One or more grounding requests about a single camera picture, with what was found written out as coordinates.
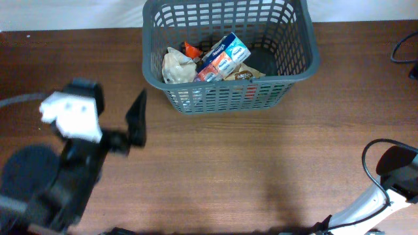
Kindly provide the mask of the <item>grey plastic shopping basket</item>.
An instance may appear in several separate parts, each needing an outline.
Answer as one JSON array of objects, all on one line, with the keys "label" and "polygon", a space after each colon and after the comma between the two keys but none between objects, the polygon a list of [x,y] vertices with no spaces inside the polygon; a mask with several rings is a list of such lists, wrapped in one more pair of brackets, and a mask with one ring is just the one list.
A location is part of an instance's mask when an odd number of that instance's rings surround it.
[{"label": "grey plastic shopping basket", "polygon": [[[319,68],[306,0],[147,1],[142,14],[143,75],[183,114],[271,108]],[[245,64],[260,71],[260,78],[165,83],[161,71],[168,47],[183,51],[188,42],[207,52],[231,32],[249,48]],[[260,98],[261,85],[276,82],[284,87]]]}]

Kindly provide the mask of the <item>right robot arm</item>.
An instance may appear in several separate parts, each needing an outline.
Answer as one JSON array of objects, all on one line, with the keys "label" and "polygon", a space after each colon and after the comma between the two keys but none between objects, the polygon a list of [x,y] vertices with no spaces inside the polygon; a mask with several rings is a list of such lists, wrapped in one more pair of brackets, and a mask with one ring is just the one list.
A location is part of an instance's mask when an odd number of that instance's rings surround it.
[{"label": "right robot arm", "polygon": [[364,235],[394,212],[417,203],[417,150],[390,147],[378,161],[376,174],[376,183],[313,233]]}]

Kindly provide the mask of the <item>multicolour tissue pack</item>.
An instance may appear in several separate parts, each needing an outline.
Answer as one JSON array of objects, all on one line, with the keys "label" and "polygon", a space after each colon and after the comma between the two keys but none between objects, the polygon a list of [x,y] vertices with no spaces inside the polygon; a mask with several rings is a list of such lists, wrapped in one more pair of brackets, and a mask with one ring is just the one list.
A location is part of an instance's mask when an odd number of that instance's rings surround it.
[{"label": "multicolour tissue pack", "polygon": [[218,82],[225,80],[251,55],[248,47],[231,32],[204,53],[184,42],[185,55],[197,65],[194,82]]}]

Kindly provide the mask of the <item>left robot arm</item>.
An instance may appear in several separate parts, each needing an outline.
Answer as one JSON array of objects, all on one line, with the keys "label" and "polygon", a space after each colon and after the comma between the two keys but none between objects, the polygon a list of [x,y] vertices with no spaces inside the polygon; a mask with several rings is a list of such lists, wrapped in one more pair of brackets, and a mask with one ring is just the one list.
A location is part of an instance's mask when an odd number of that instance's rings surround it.
[{"label": "left robot arm", "polygon": [[49,95],[20,95],[1,105],[40,99],[41,121],[65,144],[57,155],[49,146],[26,146],[1,171],[1,233],[27,234],[35,225],[63,233],[80,222],[109,153],[127,156],[146,145],[147,92],[142,90],[125,115],[127,130],[103,129],[102,86],[75,80]]}]

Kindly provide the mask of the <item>green lid jar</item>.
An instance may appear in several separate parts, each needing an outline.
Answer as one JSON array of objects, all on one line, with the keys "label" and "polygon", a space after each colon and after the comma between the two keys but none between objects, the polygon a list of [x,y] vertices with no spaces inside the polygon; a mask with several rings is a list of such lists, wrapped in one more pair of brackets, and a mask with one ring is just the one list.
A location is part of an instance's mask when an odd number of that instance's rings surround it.
[{"label": "green lid jar", "polygon": [[260,87],[259,96],[262,99],[269,99],[284,87],[282,82],[263,83]]}]

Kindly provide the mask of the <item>beige cookie bag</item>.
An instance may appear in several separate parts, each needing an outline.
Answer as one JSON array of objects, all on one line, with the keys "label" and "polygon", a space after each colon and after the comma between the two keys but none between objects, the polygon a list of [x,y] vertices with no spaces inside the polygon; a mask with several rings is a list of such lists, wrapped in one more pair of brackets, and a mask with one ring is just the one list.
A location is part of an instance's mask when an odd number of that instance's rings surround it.
[{"label": "beige cookie bag", "polygon": [[197,65],[180,51],[168,47],[162,63],[162,76],[166,84],[192,82],[197,75]]}]

